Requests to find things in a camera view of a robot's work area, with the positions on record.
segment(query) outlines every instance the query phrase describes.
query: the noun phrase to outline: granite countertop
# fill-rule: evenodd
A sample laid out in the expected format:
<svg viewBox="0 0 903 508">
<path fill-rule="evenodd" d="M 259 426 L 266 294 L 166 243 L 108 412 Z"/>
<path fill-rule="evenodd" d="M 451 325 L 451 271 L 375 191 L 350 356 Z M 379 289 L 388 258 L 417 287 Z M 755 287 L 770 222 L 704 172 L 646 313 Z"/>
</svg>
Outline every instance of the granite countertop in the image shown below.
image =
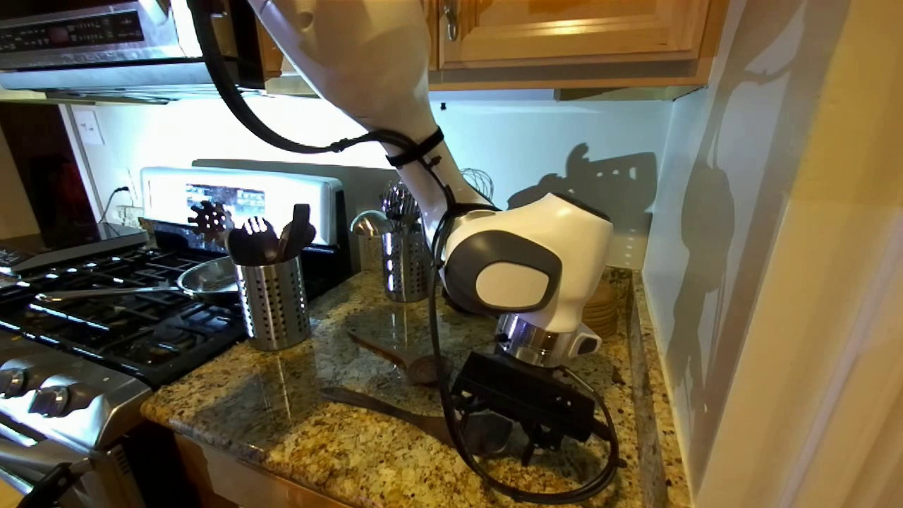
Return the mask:
<svg viewBox="0 0 903 508">
<path fill-rule="evenodd" d="M 640 289 L 637 273 L 611 268 L 584 313 L 601 352 L 567 364 L 606 402 L 620 449 L 615 480 L 581 505 L 688 505 Z M 309 340 L 279 352 L 241 340 L 159 390 L 145 415 L 350 505 L 520 505 L 486 488 L 443 439 L 436 390 L 412 385 L 399 366 L 347 339 L 359 333 L 417 357 L 429 352 L 426 302 L 391 302 L 364 271 L 309 309 Z M 451 371 L 472 350 L 493 343 L 493 319 L 440 305 L 438 322 Z M 584 467 L 606 456 L 592 438 L 575 450 Z M 537 453 L 532 467 L 502 459 L 496 473 L 529 491 L 573 488 L 553 456 Z"/>
</svg>

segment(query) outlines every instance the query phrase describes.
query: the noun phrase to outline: white wall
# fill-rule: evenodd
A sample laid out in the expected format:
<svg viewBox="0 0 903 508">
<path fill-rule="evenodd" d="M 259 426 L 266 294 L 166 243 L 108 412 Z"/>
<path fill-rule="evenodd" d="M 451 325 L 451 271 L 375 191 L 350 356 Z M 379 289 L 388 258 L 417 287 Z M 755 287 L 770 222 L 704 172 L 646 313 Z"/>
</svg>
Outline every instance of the white wall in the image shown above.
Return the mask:
<svg viewBox="0 0 903 508">
<path fill-rule="evenodd" d="M 701 505 L 903 500 L 900 19 L 848 6 Z"/>
<path fill-rule="evenodd" d="M 283 136 L 328 143 L 359 127 L 326 100 L 252 98 Z M 443 93 L 436 114 L 462 170 L 493 179 L 493 202 L 532 185 L 565 188 L 612 213 L 623 226 L 612 243 L 612 265 L 640 265 L 646 208 L 657 188 L 657 158 L 667 137 L 670 100 L 556 100 L 547 93 Z M 103 143 L 77 141 L 97 208 L 115 185 L 138 191 L 135 170 L 153 162 L 189 165 L 194 158 L 317 160 L 388 165 L 385 153 L 352 146 L 341 155 L 295 155 L 258 141 L 221 98 L 176 103 L 77 103 L 67 114 L 97 114 Z"/>
<path fill-rule="evenodd" d="M 709 471 L 848 3 L 731 3 L 718 78 L 676 107 L 646 284 L 692 481 Z"/>
</svg>

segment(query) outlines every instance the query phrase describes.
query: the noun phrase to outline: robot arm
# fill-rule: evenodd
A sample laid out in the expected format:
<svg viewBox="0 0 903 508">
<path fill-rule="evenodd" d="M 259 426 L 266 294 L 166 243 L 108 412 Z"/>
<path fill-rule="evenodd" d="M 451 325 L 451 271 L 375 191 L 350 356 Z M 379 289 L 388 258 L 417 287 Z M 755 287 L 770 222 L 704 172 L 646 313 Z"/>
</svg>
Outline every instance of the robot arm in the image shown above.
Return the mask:
<svg viewBox="0 0 903 508">
<path fill-rule="evenodd" d="M 429 107 L 429 34 L 417 0 L 249 0 L 279 50 L 330 103 L 367 129 L 422 143 L 402 179 L 438 239 L 447 297 L 462 309 L 502 313 L 502 350 L 558 366 L 598 339 L 581 325 L 612 226 L 547 195 L 493 212 L 460 175 Z M 407 158 L 385 143 L 391 160 Z"/>
</svg>

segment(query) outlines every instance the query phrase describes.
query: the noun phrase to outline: countertop edge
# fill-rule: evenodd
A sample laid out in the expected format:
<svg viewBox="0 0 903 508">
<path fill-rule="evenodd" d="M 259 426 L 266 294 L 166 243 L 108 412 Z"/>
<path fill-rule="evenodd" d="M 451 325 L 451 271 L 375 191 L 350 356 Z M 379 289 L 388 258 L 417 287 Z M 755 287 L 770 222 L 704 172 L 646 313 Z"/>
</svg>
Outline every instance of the countertop edge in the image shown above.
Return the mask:
<svg viewBox="0 0 903 508">
<path fill-rule="evenodd" d="M 640 271 L 632 271 L 632 313 L 629 313 L 629 361 L 636 371 L 637 428 L 643 439 L 643 493 L 653 505 L 695 505 L 687 481 L 684 449 L 676 428 L 673 394 L 656 339 L 656 325 Z"/>
</svg>

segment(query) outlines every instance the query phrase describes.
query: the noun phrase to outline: stove burner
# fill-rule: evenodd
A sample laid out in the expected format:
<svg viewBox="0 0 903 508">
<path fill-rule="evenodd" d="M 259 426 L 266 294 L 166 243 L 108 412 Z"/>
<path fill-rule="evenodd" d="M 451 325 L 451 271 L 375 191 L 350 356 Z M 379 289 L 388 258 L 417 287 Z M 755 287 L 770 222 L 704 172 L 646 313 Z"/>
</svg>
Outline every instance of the stove burner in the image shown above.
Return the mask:
<svg viewBox="0 0 903 508">
<path fill-rule="evenodd" d="M 161 284 L 203 258 L 208 257 L 134 249 L 25 273 L 17 284 L 0 287 L 0 328 L 161 385 L 245 335 L 238 297 L 213 305 L 182 294 L 67 302 L 35 302 L 35 294 Z"/>
</svg>

